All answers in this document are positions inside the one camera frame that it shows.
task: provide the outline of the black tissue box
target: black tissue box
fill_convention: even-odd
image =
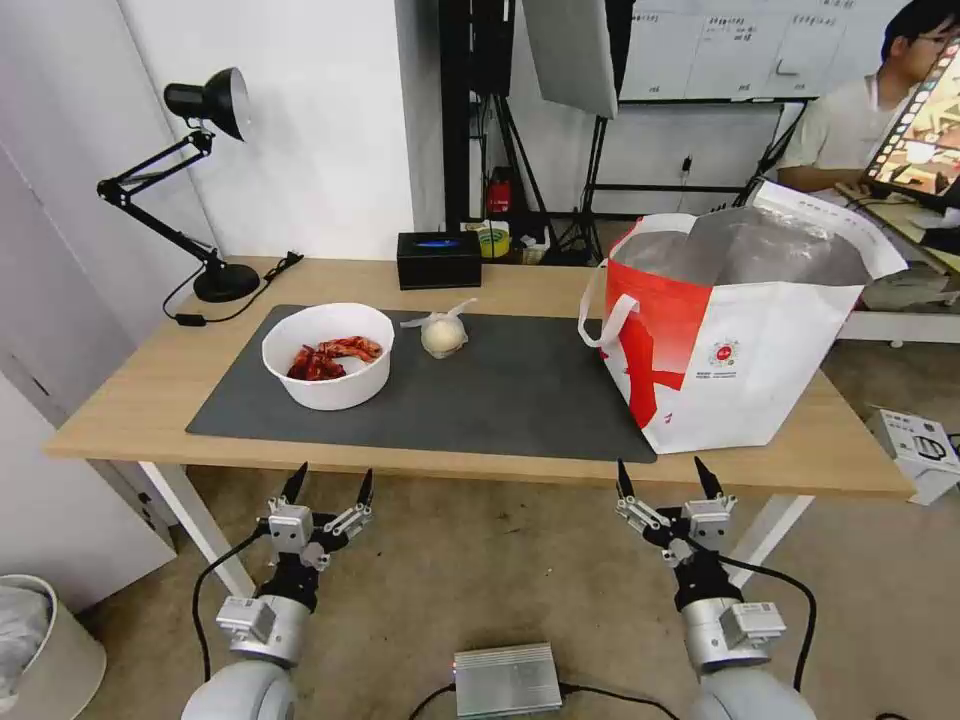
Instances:
[[[397,236],[401,290],[480,287],[481,268],[480,238],[473,230]]]

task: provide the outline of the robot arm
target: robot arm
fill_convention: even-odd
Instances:
[[[700,681],[690,720],[817,720],[806,700],[773,675],[730,668]]]
[[[678,590],[674,604],[684,621],[684,642],[701,694],[692,720],[816,720],[803,697],[772,675],[755,669],[769,662],[768,647],[786,632],[776,605],[748,603],[715,552],[737,503],[725,496],[716,475],[694,459],[705,500],[653,509],[639,500],[618,461],[617,514],[660,548]]]
[[[296,691],[289,670],[300,661],[303,628],[317,607],[320,573],[373,519],[373,471],[356,503],[337,515],[296,505],[307,464],[268,500],[270,515],[258,520],[273,545],[276,571],[252,598],[229,596],[217,625],[243,662],[221,669],[193,693],[182,720],[289,720]]]

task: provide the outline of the red food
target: red food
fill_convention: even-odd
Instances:
[[[333,380],[343,377],[347,371],[336,362],[338,357],[357,357],[371,363],[383,352],[377,343],[362,335],[320,343],[316,349],[304,345],[293,359],[287,377],[295,380]]]
[[[344,345],[336,340],[317,345],[317,352],[323,353],[328,357],[358,357],[366,363],[371,363],[375,358],[371,357],[358,347]]]
[[[287,371],[287,377],[293,378],[294,380],[306,380],[307,367],[310,365],[310,358],[313,357],[313,354],[313,348],[308,345],[300,348],[297,356],[293,359],[293,365],[291,365]]]
[[[339,343],[340,345],[346,345],[348,347],[355,347],[359,350],[363,350],[367,355],[372,358],[380,357],[380,354],[383,352],[383,348],[380,347],[378,343],[375,343],[370,338],[365,338],[363,335],[354,335],[353,337],[340,338],[339,340],[334,340],[333,342]]]
[[[310,358],[310,365],[307,367],[307,376],[304,380],[333,380],[346,374],[347,371],[343,369],[340,363],[334,362],[322,353],[315,352]]]

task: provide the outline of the black desk mat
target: black desk mat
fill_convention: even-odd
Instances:
[[[421,347],[419,328],[397,326],[424,313],[387,311],[397,337],[386,386],[357,407],[320,411],[294,402],[260,357],[267,332],[300,309],[270,311],[188,433],[643,463],[657,458],[597,351],[581,342],[576,320],[466,314],[470,341],[435,360]]]

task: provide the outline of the red and white shopping bag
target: red and white shopping bag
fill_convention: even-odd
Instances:
[[[766,183],[747,210],[762,223],[736,211],[638,221],[581,298],[580,336],[657,453],[768,443],[864,284],[906,268],[871,223],[816,198]],[[604,267],[592,338],[584,323]]]

